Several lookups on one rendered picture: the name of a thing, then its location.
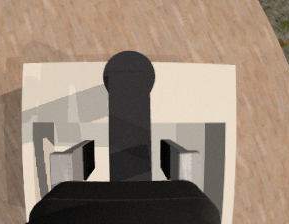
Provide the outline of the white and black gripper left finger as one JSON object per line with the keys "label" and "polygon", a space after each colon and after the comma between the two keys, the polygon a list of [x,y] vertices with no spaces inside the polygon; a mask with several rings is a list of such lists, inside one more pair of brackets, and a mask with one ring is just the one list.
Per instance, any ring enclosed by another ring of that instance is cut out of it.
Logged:
{"label": "white and black gripper left finger", "polygon": [[86,181],[95,169],[94,140],[49,154],[51,190],[61,182]]}

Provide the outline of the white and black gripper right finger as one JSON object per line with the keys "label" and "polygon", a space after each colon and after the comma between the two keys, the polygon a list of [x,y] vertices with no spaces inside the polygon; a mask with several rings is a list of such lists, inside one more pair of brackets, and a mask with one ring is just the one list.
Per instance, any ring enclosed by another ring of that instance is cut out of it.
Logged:
{"label": "white and black gripper right finger", "polygon": [[201,153],[197,150],[160,140],[160,168],[167,180],[187,180],[201,187]]}

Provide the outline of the white rectangular sink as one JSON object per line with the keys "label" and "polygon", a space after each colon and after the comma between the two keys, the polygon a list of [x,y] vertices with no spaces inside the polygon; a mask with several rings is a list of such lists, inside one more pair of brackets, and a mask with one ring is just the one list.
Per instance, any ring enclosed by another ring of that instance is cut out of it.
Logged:
{"label": "white rectangular sink", "polygon": [[[95,169],[87,181],[109,180],[107,62],[23,63],[22,157],[26,217],[51,190],[49,154],[94,140]],[[232,224],[236,164],[235,65],[151,62],[152,181],[160,139],[201,153],[201,190],[220,224]]]}

